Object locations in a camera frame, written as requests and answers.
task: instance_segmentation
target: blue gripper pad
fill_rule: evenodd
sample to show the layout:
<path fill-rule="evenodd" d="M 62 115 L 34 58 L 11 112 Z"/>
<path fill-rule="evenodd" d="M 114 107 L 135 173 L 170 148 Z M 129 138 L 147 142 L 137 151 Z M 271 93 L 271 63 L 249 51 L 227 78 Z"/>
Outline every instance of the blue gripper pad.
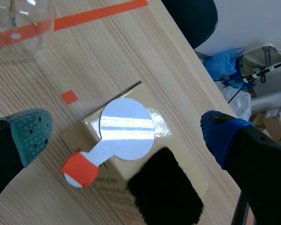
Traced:
<path fill-rule="evenodd" d="M 27 167 L 48 145 L 52 119 L 44 109 L 29 109 L 0 120 L 9 123 L 11 134 L 24 167 Z"/>
<path fill-rule="evenodd" d="M 217 163 L 225 170 L 227 155 L 237 132 L 252 123 L 236 119 L 219 111 L 208 111 L 201 117 L 203 139 Z"/>

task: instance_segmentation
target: dark chair back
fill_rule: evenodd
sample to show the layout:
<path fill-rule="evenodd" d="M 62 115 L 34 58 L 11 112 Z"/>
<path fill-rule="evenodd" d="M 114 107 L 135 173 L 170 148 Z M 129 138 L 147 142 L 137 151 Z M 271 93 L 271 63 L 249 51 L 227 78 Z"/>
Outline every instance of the dark chair back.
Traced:
<path fill-rule="evenodd" d="M 162 0 L 193 49 L 214 32 L 218 14 L 213 0 Z"/>

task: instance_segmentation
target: teal gripper pad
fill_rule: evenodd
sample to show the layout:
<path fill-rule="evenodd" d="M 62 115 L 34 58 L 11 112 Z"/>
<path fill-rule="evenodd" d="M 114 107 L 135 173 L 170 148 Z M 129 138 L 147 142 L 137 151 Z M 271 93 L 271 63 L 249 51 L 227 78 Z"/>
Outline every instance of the teal gripper pad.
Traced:
<path fill-rule="evenodd" d="M 9 115 L 6 120 L 24 167 L 48 145 L 52 133 L 51 115 L 44 109 L 29 109 Z"/>

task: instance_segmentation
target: orange tape strip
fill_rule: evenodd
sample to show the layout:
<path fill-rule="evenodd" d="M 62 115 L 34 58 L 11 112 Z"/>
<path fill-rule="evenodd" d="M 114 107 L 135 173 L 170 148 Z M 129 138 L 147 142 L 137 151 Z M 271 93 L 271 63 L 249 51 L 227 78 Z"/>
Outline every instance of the orange tape strip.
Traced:
<path fill-rule="evenodd" d="M 118 13 L 123 13 L 125 11 L 140 8 L 146 5 L 148 5 L 146 0 L 133 0 L 113 6 L 94 9 L 83 13 L 68 15 L 62 18 L 57 18 L 55 20 L 54 30 L 57 31 L 64 28 L 76 26 L 82 23 L 86 23 L 92 20 L 100 19 Z"/>
<path fill-rule="evenodd" d="M 33 38 L 37 35 L 43 34 L 51 28 L 53 18 L 49 18 L 48 20 L 37 22 L 37 29 L 35 24 L 29 24 L 26 26 L 22 26 L 17 28 L 17 30 L 7 30 L 0 33 L 0 48 L 14 44 L 20 41 L 24 41 L 29 38 Z M 13 33 L 20 34 L 21 37 L 19 39 L 12 39 L 11 35 Z"/>
<path fill-rule="evenodd" d="M 65 161 L 61 172 L 66 173 L 82 187 L 86 187 L 94 182 L 99 168 L 90 163 L 80 152 L 77 152 Z"/>
<path fill-rule="evenodd" d="M 64 16 L 55 19 L 54 31 L 76 26 L 106 16 L 122 13 L 135 8 L 140 8 L 146 5 L 148 5 L 147 0 L 133 0 L 113 6 L 90 10 L 83 13 Z M 46 21 L 37 22 L 36 25 L 38 26 L 38 29 L 36 29 L 35 24 L 29 24 L 23 27 L 19 27 L 17 30 L 7 30 L 0 33 L 0 48 L 45 33 L 51 28 L 51 19 L 52 18 Z M 13 39 L 11 38 L 11 34 L 13 33 L 20 34 L 21 37 L 18 39 Z"/>

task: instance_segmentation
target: wood grain surface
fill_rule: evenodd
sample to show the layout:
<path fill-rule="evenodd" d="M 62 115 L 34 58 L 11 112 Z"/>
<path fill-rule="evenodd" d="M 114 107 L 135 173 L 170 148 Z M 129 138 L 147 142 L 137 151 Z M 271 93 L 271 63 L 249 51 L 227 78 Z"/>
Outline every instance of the wood grain surface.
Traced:
<path fill-rule="evenodd" d="M 64 0 L 57 17 L 120 0 Z M 42 107 L 53 118 L 49 146 L 0 195 L 0 225 L 117 225 L 95 186 L 72 188 L 60 168 L 70 155 L 59 134 L 141 80 L 210 188 L 200 225 L 229 225 L 239 189 L 206 149 L 200 116 L 217 109 L 233 115 L 160 0 L 118 15 L 55 32 L 34 59 L 0 63 L 0 117 Z M 60 95 L 73 90 L 78 101 Z"/>

